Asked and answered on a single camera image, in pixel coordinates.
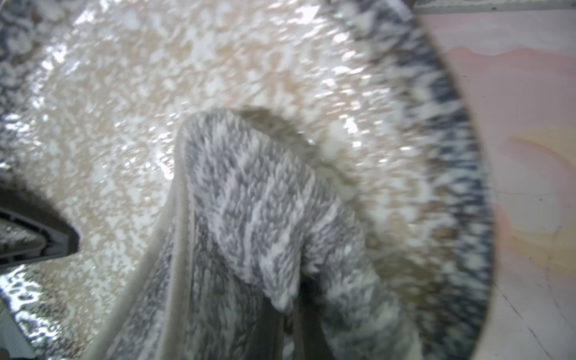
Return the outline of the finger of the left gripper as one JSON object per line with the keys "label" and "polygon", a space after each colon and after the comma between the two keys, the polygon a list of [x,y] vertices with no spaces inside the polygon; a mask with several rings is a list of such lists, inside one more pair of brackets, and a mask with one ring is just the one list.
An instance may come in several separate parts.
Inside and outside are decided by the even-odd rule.
{"label": "finger of the left gripper", "polygon": [[1,269],[68,257],[80,235],[47,202],[1,187]]}

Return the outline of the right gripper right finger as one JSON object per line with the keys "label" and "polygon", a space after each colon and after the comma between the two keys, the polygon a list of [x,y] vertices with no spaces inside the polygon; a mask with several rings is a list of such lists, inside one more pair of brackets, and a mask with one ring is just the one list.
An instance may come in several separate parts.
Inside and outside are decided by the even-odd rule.
{"label": "right gripper right finger", "polygon": [[314,287],[301,284],[292,311],[293,358],[297,360],[334,360],[320,323],[320,310],[314,304]]}

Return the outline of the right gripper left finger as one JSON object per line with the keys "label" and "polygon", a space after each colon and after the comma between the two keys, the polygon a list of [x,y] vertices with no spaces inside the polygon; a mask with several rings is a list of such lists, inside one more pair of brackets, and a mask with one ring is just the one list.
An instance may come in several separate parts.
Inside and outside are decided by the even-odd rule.
{"label": "right gripper left finger", "polygon": [[262,302],[262,313],[256,322],[244,356],[245,360],[280,360],[284,348],[284,315],[268,298]]}

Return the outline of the speckled silver plate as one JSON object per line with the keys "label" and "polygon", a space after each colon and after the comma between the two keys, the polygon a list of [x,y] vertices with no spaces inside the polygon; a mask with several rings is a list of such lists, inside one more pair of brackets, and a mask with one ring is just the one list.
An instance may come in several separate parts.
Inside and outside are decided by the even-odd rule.
{"label": "speckled silver plate", "polygon": [[1,274],[41,359],[78,359],[152,241],[191,114],[238,110],[358,213],[426,359],[469,359],[493,215],[473,121],[401,1],[3,1],[1,183],[80,234]]}

